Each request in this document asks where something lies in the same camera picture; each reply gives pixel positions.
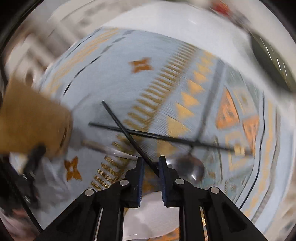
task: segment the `black stick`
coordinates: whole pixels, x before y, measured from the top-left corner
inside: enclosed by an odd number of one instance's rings
[[[93,122],[90,122],[89,126],[94,126],[94,127],[112,130],[112,131],[122,132],[121,129],[118,127],[106,126],[106,125],[101,125],[101,124],[93,123]],[[163,135],[158,135],[158,134],[153,134],[153,133],[143,132],[143,131],[135,131],[135,130],[130,130],[130,129],[126,129],[126,131],[130,135],[134,135],[134,136],[140,136],[140,137],[152,138],[152,139],[163,140],[163,141],[168,141],[168,142],[180,143],[180,144],[188,145],[191,147],[204,147],[204,148],[209,148],[209,149],[218,149],[218,150],[223,150],[223,151],[234,152],[234,148],[216,146],[216,145],[211,145],[211,144],[207,144],[207,143],[201,143],[199,141],[191,141],[191,140],[187,140],[187,139],[174,138],[174,137],[163,136]],[[245,151],[245,155],[252,155],[252,152],[249,150]]]
[[[120,128],[121,132],[126,136],[126,138],[129,140],[129,142],[132,144],[132,146],[136,149],[136,151],[141,155],[141,157],[144,158],[145,162],[153,170],[153,172],[159,177],[159,170],[152,163],[152,161],[150,160],[150,158],[145,154],[145,152],[140,148],[140,146],[131,137],[131,135],[128,133],[128,131],[126,130],[126,128],[117,119],[117,117],[112,112],[112,110],[109,108],[109,106],[105,103],[105,101],[102,101],[102,104],[105,107],[106,111],[109,113],[109,115],[112,117],[112,119],[114,120],[114,122],[116,123],[116,125]]]

